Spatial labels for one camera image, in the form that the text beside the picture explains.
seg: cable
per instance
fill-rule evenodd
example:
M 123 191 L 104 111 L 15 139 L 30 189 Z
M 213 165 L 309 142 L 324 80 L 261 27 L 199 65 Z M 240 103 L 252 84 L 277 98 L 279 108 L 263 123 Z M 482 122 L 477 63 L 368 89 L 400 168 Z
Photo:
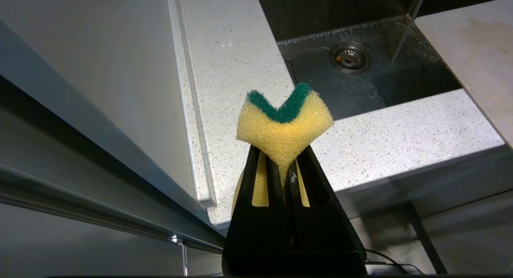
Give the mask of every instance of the cable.
M 397 263 L 396 261 L 394 261 L 392 258 L 388 257 L 387 255 L 385 254 L 381 254 L 380 252 L 377 252 L 377 251 L 374 251 L 374 250 L 370 250 L 370 249 L 365 249 L 365 251 L 369 252 L 369 253 L 372 253 L 372 254 L 376 254 L 376 255 L 379 255 L 383 258 L 386 258 L 387 260 L 390 260 L 390 262 L 392 262 L 396 267 L 399 268 L 399 270 L 403 273 L 403 274 L 408 274 L 408 272 L 406 270 L 404 270 L 404 268 L 399 265 L 399 263 Z

